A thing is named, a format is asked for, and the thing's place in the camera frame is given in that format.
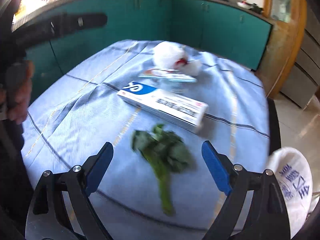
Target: toothpaste box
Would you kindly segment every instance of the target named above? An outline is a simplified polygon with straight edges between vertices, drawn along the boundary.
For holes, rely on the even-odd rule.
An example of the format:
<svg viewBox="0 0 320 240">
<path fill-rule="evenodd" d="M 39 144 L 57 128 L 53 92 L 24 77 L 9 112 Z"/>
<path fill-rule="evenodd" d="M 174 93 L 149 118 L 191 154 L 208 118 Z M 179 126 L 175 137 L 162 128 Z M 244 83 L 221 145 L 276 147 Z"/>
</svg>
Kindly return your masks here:
<svg viewBox="0 0 320 240">
<path fill-rule="evenodd" d="M 117 94 L 124 101 L 193 133 L 201 128 L 208 108 L 205 103 L 138 82 L 130 82 Z"/>
</svg>

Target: dark stripe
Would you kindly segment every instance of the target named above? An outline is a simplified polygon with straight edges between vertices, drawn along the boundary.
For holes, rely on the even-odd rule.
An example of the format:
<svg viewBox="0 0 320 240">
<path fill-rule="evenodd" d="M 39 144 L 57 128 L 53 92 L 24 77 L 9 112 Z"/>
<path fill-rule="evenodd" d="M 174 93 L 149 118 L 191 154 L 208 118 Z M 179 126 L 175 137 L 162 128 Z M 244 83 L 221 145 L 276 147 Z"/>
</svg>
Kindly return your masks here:
<svg viewBox="0 0 320 240">
<path fill-rule="evenodd" d="M 212 119 L 212 120 L 215 120 L 215 121 L 218 121 L 218 122 L 224 122 L 230 126 L 235 126 L 235 127 L 238 127 L 238 128 L 242 128 L 242 129 L 247 129 L 247 130 L 252 130 L 252 131 L 255 131 L 256 133 L 264 136 L 264 137 L 267 137 L 269 138 L 269 135 L 267 135 L 266 133 L 263 133 L 263 132 L 260 132 L 258 131 L 257 129 L 255 129 L 253 126 L 251 125 L 247 125 L 247 124 L 239 124 L 239 123 L 232 123 L 226 119 L 223 119 L 223 118 L 220 118 L 220 117 L 216 117 L 214 115 L 211 115 L 211 114 L 204 114 L 204 117 L 207 117 L 209 119 Z"/>
<path fill-rule="evenodd" d="M 249 83 L 251 83 L 251 84 L 253 84 L 253 85 L 256 85 L 257 87 L 263 88 L 262 86 L 260 86 L 260 85 L 258 85 L 258 84 L 256 84 L 256 83 L 253 83 L 253 82 L 251 82 L 251 81 L 249 81 L 249 80 L 246 80 L 246 79 L 243 79 L 243 78 L 239 78 L 239 77 L 237 77 L 237 78 L 238 78 L 238 79 L 241 79 L 241 80 L 243 80 L 243 81 L 249 82 Z"/>
<path fill-rule="evenodd" d="M 54 50 L 53 50 L 53 47 L 52 47 L 51 41 L 49 41 L 49 43 L 50 43 L 50 47 L 51 47 L 51 50 L 52 50 L 53 55 L 54 55 L 54 59 L 56 60 L 56 63 L 57 63 L 57 65 L 58 65 L 58 68 L 60 69 L 61 74 L 63 75 L 64 73 L 63 73 L 63 71 L 62 71 L 62 69 L 61 69 L 61 67 L 60 67 L 59 61 L 58 61 L 58 59 L 57 59 L 57 57 L 56 57 L 56 54 L 55 54 L 55 52 L 54 52 Z"/>
<path fill-rule="evenodd" d="M 301 72 L 303 72 L 310 80 L 311 80 L 311 82 L 314 84 L 314 85 L 316 85 L 316 86 L 318 86 L 318 84 L 316 83 L 316 81 L 308 74 L 308 72 L 307 71 L 305 71 L 298 63 L 294 63 L 294 65 L 301 71 Z"/>
<path fill-rule="evenodd" d="M 99 195 L 101 195 L 102 197 L 106 198 L 107 200 L 111 201 L 113 204 L 119 206 L 119 207 L 122 207 L 123 209 L 125 209 L 126 211 L 129 211 L 131 213 L 134 213 L 144 219 L 147 219 L 147 220 L 151 220 L 155 223 L 158 223 L 158 224 L 162 224 L 162 225 L 165 225 L 165 226 L 168 226 L 168 227 L 175 227 L 175 228 L 180 228 L 180 229 L 184 229 L 184 230 L 190 230 L 190 231 L 200 231 L 200 232 L 207 232 L 208 229 L 207 228 L 193 228 L 193 227 L 189 227 L 189 226 L 183 226 L 183 225 L 179 225 L 179 224 L 176 224 L 176 223 L 172 223 L 172 222 L 167 222 L 167 221 L 162 221 L 160 219 L 157 219 L 157 218 L 154 218 L 154 217 L 151 217 L 151 216 L 148 216 L 142 212 L 139 212 L 137 210 L 133 210 L 127 206 L 124 206 L 123 204 L 121 204 L 120 202 L 118 202 L 117 200 L 115 200 L 114 198 L 111 198 L 109 196 L 107 196 L 106 194 L 104 194 L 103 192 L 97 190 L 97 193 Z"/>
<path fill-rule="evenodd" d="M 74 78 L 74 79 L 77 79 L 77 80 L 80 80 L 80 81 L 83 81 L 83 82 L 86 82 L 86 83 L 90 83 L 92 85 L 98 85 L 97 83 L 94 83 L 94 82 L 89 82 L 88 80 L 85 80 L 85 79 L 82 79 L 82 78 L 78 78 L 78 77 L 74 77 L 74 76 L 71 76 L 70 74 L 65 74 L 66 76 L 68 77 L 71 77 L 71 78 Z"/>
<path fill-rule="evenodd" d="M 304 30 L 305 33 L 310 37 L 310 39 L 312 39 L 312 41 L 318 46 L 318 48 L 320 49 L 320 44 L 319 42 L 311 35 L 310 32 L 308 32 L 306 29 Z"/>
<path fill-rule="evenodd" d="M 316 66 L 320 69 L 320 67 L 318 66 L 317 63 L 315 63 L 315 61 L 308 55 L 308 53 L 306 53 L 302 48 L 300 48 L 311 60 L 314 64 L 316 64 Z"/>
<path fill-rule="evenodd" d="M 207 67 L 215 67 L 215 66 L 218 66 L 218 64 L 215 64 L 215 65 L 208 65 L 208 64 L 206 64 L 206 63 L 202 63 L 203 65 L 205 65 L 205 66 L 207 66 Z M 231 71 L 231 70 L 229 70 L 229 69 L 221 69 L 221 68 L 218 68 L 218 70 L 220 70 L 220 71 L 222 71 L 222 72 L 232 72 L 233 73 L 233 71 Z M 240 77 L 238 77 L 238 76 L 236 76 L 234 73 L 233 73 L 233 76 L 235 76 L 236 78 L 238 78 L 238 79 L 241 79 L 241 80 L 243 80 L 243 81 L 246 81 L 246 82 L 249 82 L 249 83 L 251 83 L 252 85 L 256 85 L 257 87 L 260 87 L 260 88 L 263 88 L 262 86 L 260 86 L 260 85 L 258 85 L 258 84 L 256 84 L 256 83 L 253 83 L 252 81 L 249 81 L 249 80 L 246 80 L 246 79 L 243 79 L 243 78 L 240 78 Z"/>
<path fill-rule="evenodd" d="M 41 134 L 41 131 L 40 131 L 40 129 L 37 127 L 37 125 L 35 124 L 35 122 L 33 121 L 32 116 L 31 116 L 31 114 L 30 114 L 29 112 L 28 112 L 28 117 L 29 117 L 29 119 L 30 119 L 33 127 L 37 130 L 37 132 L 38 132 L 39 135 L 40 135 L 40 134 Z M 59 160 L 62 161 L 62 163 L 63 163 L 64 165 L 66 165 L 69 169 L 71 169 L 71 167 L 69 167 L 69 165 L 64 161 L 64 159 L 62 159 L 62 158 L 58 155 L 58 153 L 53 149 L 53 147 L 52 147 L 51 144 L 47 141 L 47 139 L 44 137 L 43 134 L 41 134 L 41 139 L 44 141 L 44 144 L 47 145 L 47 147 L 50 149 L 50 151 L 51 151 L 52 153 L 54 153 L 54 154 L 59 158 Z M 35 159 L 37 158 L 38 154 L 37 154 L 36 157 L 33 159 L 33 161 L 32 161 L 32 163 L 30 164 L 30 166 L 33 164 L 33 162 L 34 162 Z"/>
<path fill-rule="evenodd" d="M 80 81 L 83 81 L 83 82 L 86 82 L 86 83 L 90 83 L 92 85 L 107 85 L 108 87 L 112 88 L 113 90 L 116 90 L 116 91 L 119 91 L 120 89 L 116 88 L 114 85 L 111 85 L 109 83 L 106 83 L 106 82 L 102 82 L 100 84 L 97 84 L 97 83 L 94 83 L 94 82 L 89 82 L 88 80 L 85 80 L 85 79 L 82 79 L 82 78 L 77 78 L 77 77 L 74 77 L 74 76 L 71 76 L 69 74 L 66 74 L 66 76 L 68 77 L 71 77 L 71 78 L 74 78 L 74 79 L 77 79 L 77 80 L 80 80 Z"/>
<path fill-rule="evenodd" d="M 114 49 L 114 50 L 119 50 L 119 51 L 127 51 L 127 49 L 123 49 L 123 48 L 118 48 L 118 47 L 114 47 L 114 46 L 111 46 L 109 47 L 110 49 Z M 147 53 L 147 52 L 137 52 L 135 50 L 130 50 L 130 52 L 134 52 L 134 53 L 137 53 L 137 54 L 143 54 L 143 55 L 153 55 L 153 53 Z"/>
<path fill-rule="evenodd" d="M 107 85 L 108 87 L 111 87 L 111 88 L 113 88 L 113 89 L 116 90 L 116 91 L 119 91 L 119 90 L 120 90 L 119 88 L 115 87 L 114 85 L 111 85 L 110 83 L 102 82 L 101 84 Z"/>
<path fill-rule="evenodd" d="M 30 114 L 30 113 L 28 113 L 28 117 L 29 117 L 32 125 L 33 125 L 33 126 L 35 127 L 35 129 L 38 131 L 38 133 L 41 134 L 41 131 L 39 130 L 39 128 L 38 128 L 38 127 L 36 126 L 36 124 L 34 123 L 34 121 L 33 121 L 32 117 L 31 117 L 31 114 Z M 60 160 L 68 169 L 71 169 L 72 167 L 69 166 L 69 165 L 65 162 L 65 160 L 58 155 L 58 153 L 52 148 L 52 146 L 51 146 L 51 145 L 48 143 L 48 141 L 45 139 L 45 137 L 44 137 L 43 134 L 41 135 L 41 138 L 44 140 L 44 143 L 49 147 L 49 149 L 51 150 L 51 152 L 54 153 L 54 154 L 59 158 L 59 160 Z M 144 213 L 142 213 L 142 212 L 139 212 L 139 211 L 137 211 L 137 210 L 131 209 L 131 208 L 123 205 L 123 204 L 120 203 L 119 201 L 115 200 L 114 198 L 109 197 L 108 195 L 106 195 L 105 193 L 103 193 L 103 192 L 100 191 L 100 190 L 97 190 L 96 192 L 97 192 L 100 196 L 102 196 L 103 198 L 105 198 L 105 199 L 111 201 L 113 204 L 117 205 L 118 207 L 122 207 L 124 210 L 129 211 L 129 212 L 131 212 L 131 213 L 133 213 L 133 214 L 135 214 L 135 215 L 138 215 L 138 216 L 140 216 L 140 217 L 142 217 L 142 218 L 144 218 L 144 219 L 146 219 L 146 220 L 150 220 L 150 221 L 153 221 L 153 222 L 155 222 L 155 223 L 162 224 L 162 225 L 167 226 L 167 227 L 175 227 L 175 228 L 180 228 L 180 229 L 189 230 L 189 231 L 200 231 L 200 232 L 206 232 L 206 231 L 208 231 L 208 229 L 206 229 L 206 228 L 193 228 L 193 227 L 183 226 L 183 225 L 179 225 L 179 224 L 172 223 L 172 222 L 162 221 L 162 220 L 160 220 L 160 219 L 157 219 L 157 218 L 148 216 L 148 215 L 146 215 L 146 214 L 144 214 Z"/>
</svg>

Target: white plastic bag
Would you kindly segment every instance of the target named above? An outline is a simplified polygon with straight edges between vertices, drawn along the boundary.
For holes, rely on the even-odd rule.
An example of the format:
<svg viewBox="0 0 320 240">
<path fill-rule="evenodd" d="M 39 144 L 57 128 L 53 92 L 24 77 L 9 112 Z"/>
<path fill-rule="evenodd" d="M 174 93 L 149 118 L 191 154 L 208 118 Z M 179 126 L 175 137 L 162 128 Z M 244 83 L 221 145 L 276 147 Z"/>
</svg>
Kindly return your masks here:
<svg viewBox="0 0 320 240">
<path fill-rule="evenodd" d="M 306 158 L 294 148 L 275 151 L 268 160 L 280 185 L 287 207 L 291 238 L 306 221 L 312 197 L 311 170 Z"/>
<path fill-rule="evenodd" d="M 159 43 L 153 51 L 153 63 L 163 69 L 174 69 L 176 62 L 186 57 L 183 48 L 169 41 Z"/>
<path fill-rule="evenodd" d="M 187 64 L 180 67 L 182 73 L 188 76 L 197 76 L 199 74 L 202 63 L 199 59 L 188 61 Z"/>
</svg>

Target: blue gripper pad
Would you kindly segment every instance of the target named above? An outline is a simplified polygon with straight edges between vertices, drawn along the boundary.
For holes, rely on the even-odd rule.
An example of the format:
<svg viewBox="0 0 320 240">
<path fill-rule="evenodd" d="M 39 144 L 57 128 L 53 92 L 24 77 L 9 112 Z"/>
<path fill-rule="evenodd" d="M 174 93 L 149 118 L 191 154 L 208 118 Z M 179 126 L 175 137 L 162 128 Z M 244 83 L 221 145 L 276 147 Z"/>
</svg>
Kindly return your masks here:
<svg viewBox="0 0 320 240">
<path fill-rule="evenodd" d="M 218 189 L 228 196 L 232 191 L 229 174 L 220 162 L 217 151 L 209 141 L 205 141 L 202 144 L 201 152 L 202 158 L 204 159 L 204 162 L 207 165 Z"/>
<path fill-rule="evenodd" d="M 90 158 L 97 157 L 96 163 L 86 176 L 86 188 L 85 192 L 87 196 L 96 192 L 98 186 L 102 180 L 103 175 L 106 173 L 107 168 L 113 158 L 113 146 L 111 143 L 106 142 L 97 155 L 90 156 L 86 162 L 89 162 Z"/>
</svg>

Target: red object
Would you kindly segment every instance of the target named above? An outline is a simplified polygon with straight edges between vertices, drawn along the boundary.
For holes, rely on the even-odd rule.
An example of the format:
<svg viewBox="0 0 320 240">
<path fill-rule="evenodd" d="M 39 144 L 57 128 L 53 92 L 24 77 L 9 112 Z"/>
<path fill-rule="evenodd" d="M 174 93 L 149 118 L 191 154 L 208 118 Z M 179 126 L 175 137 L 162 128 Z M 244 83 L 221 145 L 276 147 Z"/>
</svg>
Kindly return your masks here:
<svg viewBox="0 0 320 240">
<path fill-rule="evenodd" d="M 181 58 L 175 64 L 176 65 L 178 65 L 178 64 L 186 65 L 187 63 L 188 63 L 188 61 L 185 58 Z"/>
</svg>

